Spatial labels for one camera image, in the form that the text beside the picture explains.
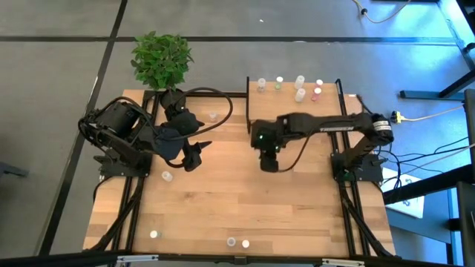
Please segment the black stand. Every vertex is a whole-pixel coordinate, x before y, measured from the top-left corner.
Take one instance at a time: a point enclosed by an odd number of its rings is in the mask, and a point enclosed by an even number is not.
[[[402,90],[400,97],[403,99],[429,99],[429,100],[454,100],[463,101],[463,93],[457,93],[461,89],[467,87],[472,82],[475,82],[475,70],[465,74],[462,78],[456,80],[453,84],[440,92],[434,91],[417,91],[417,90]]]

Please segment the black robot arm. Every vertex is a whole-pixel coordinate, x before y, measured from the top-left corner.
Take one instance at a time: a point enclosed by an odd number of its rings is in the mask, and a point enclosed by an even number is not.
[[[353,171],[362,164],[364,156],[379,145],[391,143],[393,132],[389,121],[380,114],[351,114],[349,116],[312,116],[289,113],[275,122],[258,119],[252,124],[251,146],[261,151],[261,169],[278,172],[277,152],[292,140],[309,138],[317,133],[359,131],[363,139],[341,154],[341,170]]]

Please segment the yellow cable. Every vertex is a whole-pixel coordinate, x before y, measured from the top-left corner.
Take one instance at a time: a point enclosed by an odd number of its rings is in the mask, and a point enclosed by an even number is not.
[[[352,0],[357,6],[358,6],[358,10],[359,12],[361,13],[361,11],[364,9],[364,7],[361,5],[361,3],[358,1],[358,0]],[[378,24],[378,23],[383,23],[385,21],[388,21],[390,19],[392,19],[395,15],[397,15],[399,12],[401,12],[401,10],[403,8],[405,8],[412,0],[407,0],[406,4],[404,4],[401,8],[399,8],[393,15],[387,17],[386,19],[383,19],[381,20],[380,22],[376,22],[374,20],[372,20],[369,16],[368,16],[368,12],[364,13],[364,16],[366,16],[368,18],[368,20],[374,24]]]
[[[451,111],[456,111],[460,108],[463,108],[463,105],[461,105],[459,107],[456,107],[456,108],[451,108],[450,110],[446,110],[446,111],[443,111],[443,112],[435,113],[435,114],[432,114],[432,115],[429,115],[429,116],[423,116],[423,117],[420,117],[420,118],[417,118],[417,119],[408,119],[408,118],[405,118],[404,116],[401,116],[401,121],[417,122],[417,121],[420,121],[420,120],[423,120],[423,119],[430,119],[430,118],[433,118],[435,116],[442,115],[442,114],[445,114],[445,113],[448,113],[448,112],[451,112]]]

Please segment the black table leg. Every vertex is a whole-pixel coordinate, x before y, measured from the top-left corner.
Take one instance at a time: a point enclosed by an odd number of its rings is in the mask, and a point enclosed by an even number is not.
[[[402,90],[400,97],[403,99],[430,99],[430,100],[455,100],[463,101],[463,93],[457,93],[461,89],[467,87],[470,83],[475,82],[475,70],[465,74],[462,78],[456,80],[453,84],[440,92],[434,91],[418,91],[418,90]]]
[[[416,197],[425,196],[426,194],[453,188],[459,181],[473,181],[472,164],[386,191],[383,193],[384,204],[388,205],[403,200],[411,200]]]

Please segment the white paper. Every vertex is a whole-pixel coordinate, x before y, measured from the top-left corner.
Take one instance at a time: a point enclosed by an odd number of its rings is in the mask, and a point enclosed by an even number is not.
[[[383,168],[384,179],[389,179],[391,177],[397,177],[397,176],[398,176],[397,171],[393,171],[388,168]],[[405,186],[412,182],[417,182],[419,180],[420,178],[412,177],[411,175],[408,175],[408,174],[401,175],[402,186]],[[397,179],[392,179],[392,180],[387,181],[385,184],[383,184],[383,186],[381,187],[381,190],[383,192],[392,190],[394,188],[394,185],[396,184],[396,181]],[[393,209],[395,211],[402,212],[403,214],[407,214],[412,217],[422,219],[422,215],[424,213],[424,197],[417,197],[411,200],[405,200],[405,201],[389,204],[389,205],[386,205],[386,207]]]

